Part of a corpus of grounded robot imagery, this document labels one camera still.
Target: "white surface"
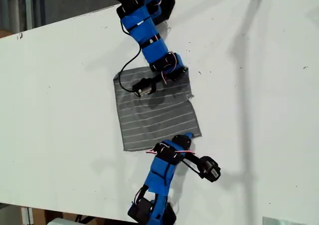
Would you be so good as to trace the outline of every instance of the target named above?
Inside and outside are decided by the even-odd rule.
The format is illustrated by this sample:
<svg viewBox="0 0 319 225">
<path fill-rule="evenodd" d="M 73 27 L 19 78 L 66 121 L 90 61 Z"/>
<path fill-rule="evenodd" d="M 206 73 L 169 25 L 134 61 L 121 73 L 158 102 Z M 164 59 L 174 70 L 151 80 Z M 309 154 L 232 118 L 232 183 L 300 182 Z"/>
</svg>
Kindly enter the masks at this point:
<svg viewBox="0 0 319 225">
<path fill-rule="evenodd" d="M 112 79 L 138 46 L 115 10 L 0 40 L 0 202 L 130 221 L 153 156 L 123 152 Z M 211 184 L 180 165 L 176 224 L 318 225 L 318 14 L 319 0 L 176 0 L 165 41 L 189 66 L 195 150 L 222 167 Z"/>
</svg>

